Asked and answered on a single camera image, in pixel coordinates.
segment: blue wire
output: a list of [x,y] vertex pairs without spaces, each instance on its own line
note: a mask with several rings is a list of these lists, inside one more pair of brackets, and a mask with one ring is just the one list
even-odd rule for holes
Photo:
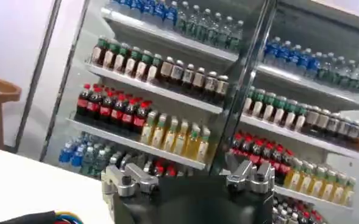
[[82,224],[82,221],[78,220],[77,218],[73,217],[73,216],[70,216],[70,215],[59,215],[56,217],[56,219],[65,219],[65,220],[68,220],[68,221],[72,221],[76,224]]

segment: black machine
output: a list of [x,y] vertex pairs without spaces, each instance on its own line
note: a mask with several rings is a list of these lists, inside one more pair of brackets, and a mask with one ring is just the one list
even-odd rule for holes
[[102,173],[103,197],[117,224],[271,224],[273,188],[274,168],[250,161],[226,176],[158,178],[134,163]]

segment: white shelf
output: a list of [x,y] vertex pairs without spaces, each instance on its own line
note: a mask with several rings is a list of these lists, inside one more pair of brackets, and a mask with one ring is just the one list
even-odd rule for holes
[[83,124],[83,123],[78,122],[78,121],[74,121],[72,119],[67,119],[67,120],[77,130],[85,131],[85,132],[87,132],[89,134],[96,135],[96,136],[99,136],[101,138],[104,138],[104,139],[107,139],[107,140],[110,140],[110,141],[113,141],[113,142],[117,142],[117,143],[122,144],[122,145],[126,145],[126,146],[128,146],[130,148],[137,149],[139,151],[142,151],[142,152],[145,152],[145,153],[148,153],[148,154],[151,154],[151,155],[155,155],[155,156],[158,156],[158,157],[161,157],[161,158],[164,158],[164,159],[168,159],[170,161],[177,162],[179,164],[190,166],[190,167],[193,167],[195,169],[203,170],[205,168],[204,163],[194,161],[192,159],[188,159],[188,158],[185,158],[185,157],[173,154],[173,153],[169,153],[169,152],[166,152],[166,151],[163,151],[163,150],[160,150],[160,149],[156,149],[156,148],[153,148],[153,147],[151,147],[149,145],[144,145],[144,144],[142,144],[140,142],[136,142],[134,140],[124,138],[122,136],[119,136],[119,135],[116,135],[116,134],[101,130],[99,128],[92,127],[92,126],[87,125],[87,124]]
[[199,52],[202,52],[204,54],[208,54],[217,58],[221,58],[227,61],[236,61],[238,56],[229,53],[220,49],[217,49],[215,47],[208,46],[206,44],[202,44],[200,42],[191,40],[189,38],[183,37],[179,35],[178,33],[163,30],[155,25],[140,21],[138,19],[134,19],[132,17],[123,15],[118,12],[111,12],[108,9],[102,8],[101,10],[102,16],[106,19],[109,19],[111,21],[114,21],[116,23],[122,24],[124,26],[133,28],[135,30],[138,30],[140,32],[146,33],[148,35],[153,35],[157,38],[169,40],[173,43],[176,43],[178,45],[195,49]]
[[209,112],[212,112],[215,114],[219,114],[222,112],[221,107],[217,107],[212,104],[205,103],[201,100],[197,100],[197,99],[194,99],[194,98],[191,98],[191,97],[179,94],[179,93],[175,93],[173,91],[170,91],[170,90],[167,90],[167,89],[164,89],[161,87],[157,87],[157,86],[151,85],[149,83],[139,81],[137,79],[132,79],[126,75],[120,74],[115,71],[109,71],[109,70],[106,70],[106,69],[97,67],[95,65],[88,64],[88,63],[86,63],[86,67],[90,72],[92,72],[94,74],[97,74],[97,75],[100,75],[100,76],[103,76],[103,77],[106,77],[109,79],[113,79],[113,80],[131,85],[131,86],[134,86],[134,87],[137,87],[140,89],[144,89],[151,93],[155,93],[155,94],[176,100],[178,102],[182,102],[182,103],[191,105],[193,107],[200,108],[205,111],[209,111]]
[[317,139],[311,136],[303,135],[302,133],[291,131],[289,129],[279,127],[278,125],[274,125],[267,121],[262,121],[260,119],[257,119],[255,117],[250,117],[246,115],[242,115],[240,118],[241,122],[244,122],[249,125],[253,125],[262,129],[265,129],[267,131],[271,131],[274,133],[277,133],[282,136],[286,136],[288,138],[296,139],[297,141],[306,143],[308,145],[312,145],[315,147],[322,148],[324,150],[341,154],[344,156],[348,156],[351,158],[359,159],[359,152],[355,152],[353,150],[346,149],[344,147],[337,146],[335,144],[323,141],[321,139]]
[[306,79],[305,77],[263,63],[260,63],[257,66],[257,70],[260,72],[264,72],[268,75],[271,75],[273,77],[283,79],[284,81],[293,83],[297,86],[303,86],[312,91],[323,93],[326,96],[331,96],[337,99],[345,100],[349,103],[354,103],[359,105],[359,94],[357,93],[350,93],[348,91],[343,91],[341,89],[332,88],[327,85],[322,85],[320,83],[316,83],[312,80]]

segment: white wall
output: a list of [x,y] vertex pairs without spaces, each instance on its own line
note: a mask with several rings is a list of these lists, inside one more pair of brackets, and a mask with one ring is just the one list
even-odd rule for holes
[[4,104],[5,143],[15,145],[29,85],[53,0],[0,1],[0,79],[22,88],[21,100]]

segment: white table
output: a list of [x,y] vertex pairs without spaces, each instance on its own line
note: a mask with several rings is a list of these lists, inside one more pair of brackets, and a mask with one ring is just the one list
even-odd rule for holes
[[71,211],[86,224],[114,223],[101,182],[0,151],[0,221],[51,210]]

